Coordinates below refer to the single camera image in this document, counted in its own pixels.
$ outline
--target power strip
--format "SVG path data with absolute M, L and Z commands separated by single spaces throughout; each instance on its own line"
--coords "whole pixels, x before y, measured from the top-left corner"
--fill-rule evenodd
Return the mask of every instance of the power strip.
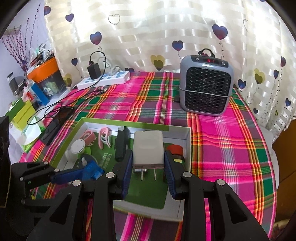
M 79 90 L 85 89 L 92 86 L 100 78 L 101 76 L 94 80 L 92 80 L 90 77 L 84 78 L 76 86 Z M 130 80 L 130 78 L 131 76 L 129 71 L 119 71 L 115 75 L 104 74 L 103 78 L 93 87 L 124 84 Z

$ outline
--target black charger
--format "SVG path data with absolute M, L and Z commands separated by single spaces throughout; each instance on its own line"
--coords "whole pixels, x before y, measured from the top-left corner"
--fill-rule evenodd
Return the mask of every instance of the black charger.
M 92 80 L 98 79 L 102 75 L 99 64 L 94 63 L 91 60 L 89 61 L 87 71 L 89 72 L 89 76 Z

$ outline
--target heater handle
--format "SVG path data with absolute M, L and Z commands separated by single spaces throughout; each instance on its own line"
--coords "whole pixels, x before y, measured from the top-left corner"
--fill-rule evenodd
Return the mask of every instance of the heater handle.
M 210 56 L 210 57 L 215 58 L 215 55 L 213 54 L 213 52 L 212 52 L 210 49 L 207 49 L 207 48 L 202 49 L 201 51 L 198 52 L 198 54 L 199 54 L 199 55 L 202 55 L 202 53 L 203 53 L 204 50 L 209 50 L 210 53 L 211 53 L 211 56 Z

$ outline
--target smartphone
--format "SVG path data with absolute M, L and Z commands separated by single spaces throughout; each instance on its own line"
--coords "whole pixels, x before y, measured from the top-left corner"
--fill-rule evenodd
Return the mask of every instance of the smartphone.
M 75 112 L 73 107 L 63 107 L 60 111 L 54 116 L 52 121 L 46 127 L 43 134 L 39 137 L 39 139 L 45 144 L 50 145 L 52 140 L 56 137 L 57 133 L 65 123 L 67 119 L 70 118 L 71 115 Z

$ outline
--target red digital display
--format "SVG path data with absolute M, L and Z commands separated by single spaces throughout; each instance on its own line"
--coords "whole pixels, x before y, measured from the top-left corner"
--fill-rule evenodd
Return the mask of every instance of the red digital display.
M 218 62 L 217 60 L 215 60 L 215 59 L 209 59 L 209 58 L 207 58 L 206 61 L 207 61 L 208 63 L 219 64 L 219 62 Z

